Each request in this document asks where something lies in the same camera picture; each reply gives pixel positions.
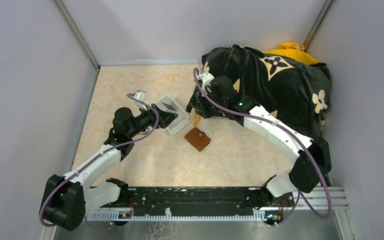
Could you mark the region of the white translucent plastic card box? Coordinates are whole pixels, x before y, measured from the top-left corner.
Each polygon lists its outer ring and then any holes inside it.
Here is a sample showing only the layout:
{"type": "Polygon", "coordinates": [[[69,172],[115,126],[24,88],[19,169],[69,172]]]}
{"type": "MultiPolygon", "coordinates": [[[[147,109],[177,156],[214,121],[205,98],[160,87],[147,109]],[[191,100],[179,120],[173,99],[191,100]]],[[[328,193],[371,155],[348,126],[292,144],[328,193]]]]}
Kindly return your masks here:
{"type": "Polygon", "coordinates": [[[189,125],[189,114],[170,94],[160,97],[154,106],[159,114],[159,126],[171,136],[189,125]]]}

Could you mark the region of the thin credit card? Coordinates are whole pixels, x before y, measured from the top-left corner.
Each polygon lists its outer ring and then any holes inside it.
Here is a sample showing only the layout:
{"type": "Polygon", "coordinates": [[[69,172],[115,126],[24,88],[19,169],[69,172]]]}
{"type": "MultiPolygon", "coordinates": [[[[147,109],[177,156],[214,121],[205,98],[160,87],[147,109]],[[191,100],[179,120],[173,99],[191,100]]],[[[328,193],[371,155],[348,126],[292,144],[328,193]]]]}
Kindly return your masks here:
{"type": "Polygon", "coordinates": [[[202,116],[197,114],[195,109],[192,109],[189,115],[189,121],[193,124],[195,128],[198,127],[201,119],[202,119],[202,116]]]}

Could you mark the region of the brown leather card holder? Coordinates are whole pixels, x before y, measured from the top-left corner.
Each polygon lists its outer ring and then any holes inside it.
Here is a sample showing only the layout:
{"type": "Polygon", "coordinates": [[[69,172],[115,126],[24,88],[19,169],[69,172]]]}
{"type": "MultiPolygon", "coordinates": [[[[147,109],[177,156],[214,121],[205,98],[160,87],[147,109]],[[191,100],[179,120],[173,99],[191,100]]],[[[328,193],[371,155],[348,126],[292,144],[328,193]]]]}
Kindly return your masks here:
{"type": "Polygon", "coordinates": [[[205,149],[211,142],[211,138],[201,131],[199,128],[192,128],[185,136],[184,139],[190,143],[198,152],[205,149]]]}

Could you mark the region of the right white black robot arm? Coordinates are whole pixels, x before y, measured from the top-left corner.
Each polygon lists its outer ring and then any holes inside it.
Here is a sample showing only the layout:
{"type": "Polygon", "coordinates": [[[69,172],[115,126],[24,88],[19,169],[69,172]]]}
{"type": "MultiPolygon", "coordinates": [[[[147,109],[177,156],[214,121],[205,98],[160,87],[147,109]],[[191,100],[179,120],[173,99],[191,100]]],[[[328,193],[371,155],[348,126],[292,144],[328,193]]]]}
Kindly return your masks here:
{"type": "Polygon", "coordinates": [[[321,137],[310,137],[292,129],[269,113],[253,98],[240,96],[226,76],[193,73],[196,84],[192,107],[205,119],[224,117],[264,137],[281,150],[292,168],[263,184],[261,199],[275,206],[283,194],[310,193],[316,186],[327,187],[326,175],[332,168],[329,145],[321,137]]]}

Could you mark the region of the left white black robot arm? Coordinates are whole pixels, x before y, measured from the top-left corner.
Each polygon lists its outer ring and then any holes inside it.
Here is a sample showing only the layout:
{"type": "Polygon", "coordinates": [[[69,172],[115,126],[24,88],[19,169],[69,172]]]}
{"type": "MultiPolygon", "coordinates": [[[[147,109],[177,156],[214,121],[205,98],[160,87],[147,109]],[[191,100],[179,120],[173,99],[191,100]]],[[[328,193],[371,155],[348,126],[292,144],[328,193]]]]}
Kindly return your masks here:
{"type": "Polygon", "coordinates": [[[47,180],[39,209],[40,223],[73,231],[90,212],[104,205],[126,206],[130,200],[127,183],[114,178],[100,186],[93,183],[128,156],[136,143],[135,136],[146,129],[147,136],[158,128],[165,129],[176,118],[175,110],[160,109],[156,104],[137,116],[128,107],[117,109],[108,138],[100,149],[79,167],[47,180]]]}

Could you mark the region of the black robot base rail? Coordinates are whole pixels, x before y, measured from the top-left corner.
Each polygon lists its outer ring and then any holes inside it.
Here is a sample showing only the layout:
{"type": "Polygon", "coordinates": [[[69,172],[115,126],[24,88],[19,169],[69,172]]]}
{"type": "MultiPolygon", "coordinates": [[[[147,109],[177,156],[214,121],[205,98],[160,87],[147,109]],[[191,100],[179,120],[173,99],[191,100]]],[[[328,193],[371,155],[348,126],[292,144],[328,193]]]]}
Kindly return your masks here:
{"type": "Polygon", "coordinates": [[[162,216],[167,209],[174,217],[242,217],[264,207],[286,208],[295,204],[291,192],[275,198],[260,186],[130,186],[124,187],[120,195],[103,208],[125,208],[135,217],[162,216]]]}

